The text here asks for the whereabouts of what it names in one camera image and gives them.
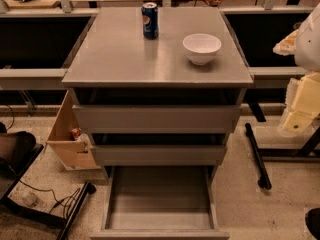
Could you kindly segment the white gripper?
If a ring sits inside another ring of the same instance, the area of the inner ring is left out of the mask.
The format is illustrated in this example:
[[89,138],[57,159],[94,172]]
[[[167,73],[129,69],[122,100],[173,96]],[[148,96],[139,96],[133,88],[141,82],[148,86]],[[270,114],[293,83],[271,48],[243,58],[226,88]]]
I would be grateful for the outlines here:
[[[273,47],[278,55],[293,55],[296,50],[294,30]],[[286,108],[280,119],[281,134],[300,134],[306,131],[320,115],[320,73],[311,72],[301,79],[291,78],[287,86]]]

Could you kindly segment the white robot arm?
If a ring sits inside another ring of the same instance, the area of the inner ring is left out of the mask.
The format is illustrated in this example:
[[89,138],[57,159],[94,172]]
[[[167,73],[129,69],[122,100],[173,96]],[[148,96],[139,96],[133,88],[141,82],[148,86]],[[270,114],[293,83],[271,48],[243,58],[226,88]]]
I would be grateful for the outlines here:
[[320,5],[297,30],[277,43],[273,52],[293,55],[296,65],[307,71],[300,80],[291,78],[287,85],[278,131],[289,137],[303,133],[320,115]]

